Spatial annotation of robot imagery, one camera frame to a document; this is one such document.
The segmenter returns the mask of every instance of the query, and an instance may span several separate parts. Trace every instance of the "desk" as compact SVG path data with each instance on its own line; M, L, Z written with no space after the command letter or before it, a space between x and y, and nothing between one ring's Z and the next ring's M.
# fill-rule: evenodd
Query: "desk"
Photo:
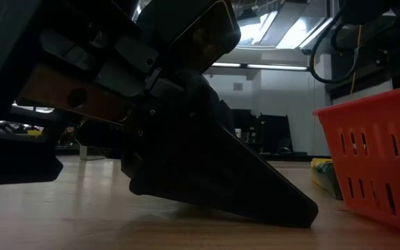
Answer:
M0 186L0 249L400 249L400 231L349 212L308 163L274 163L319 205L312 228L295 229L137 197L114 160L60 159L57 181Z

